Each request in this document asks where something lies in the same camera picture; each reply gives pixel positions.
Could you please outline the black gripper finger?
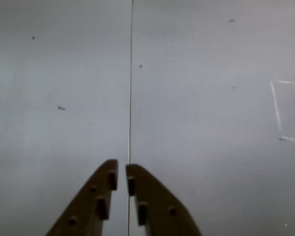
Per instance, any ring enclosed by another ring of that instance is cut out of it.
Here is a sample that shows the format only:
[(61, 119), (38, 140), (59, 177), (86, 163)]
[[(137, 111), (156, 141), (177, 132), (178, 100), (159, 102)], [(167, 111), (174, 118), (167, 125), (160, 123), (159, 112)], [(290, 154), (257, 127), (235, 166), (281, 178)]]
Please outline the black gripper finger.
[(118, 161), (100, 165), (47, 232), (48, 236), (100, 236), (118, 186)]
[(138, 164), (126, 167), (128, 194), (134, 197), (139, 226), (147, 236), (200, 236), (202, 233), (182, 202)]

